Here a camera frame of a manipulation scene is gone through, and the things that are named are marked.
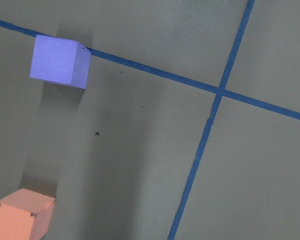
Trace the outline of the purple foam block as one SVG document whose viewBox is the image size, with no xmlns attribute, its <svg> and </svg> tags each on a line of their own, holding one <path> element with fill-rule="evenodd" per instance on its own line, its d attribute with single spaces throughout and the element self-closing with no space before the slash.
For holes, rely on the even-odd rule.
<svg viewBox="0 0 300 240">
<path fill-rule="evenodd" d="M 86 89 L 91 51 L 70 39 L 36 35 L 30 77 L 48 83 Z"/>
</svg>

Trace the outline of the orange foam block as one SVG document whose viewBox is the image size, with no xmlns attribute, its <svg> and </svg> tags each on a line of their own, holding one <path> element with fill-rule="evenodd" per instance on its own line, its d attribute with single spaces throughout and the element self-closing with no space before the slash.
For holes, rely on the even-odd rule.
<svg viewBox="0 0 300 240">
<path fill-rule="evenodd" d="M 0 240 L 40 240 L 49 230 L 56 199 L 21 188 L 0 200 Z"/>
</svg>

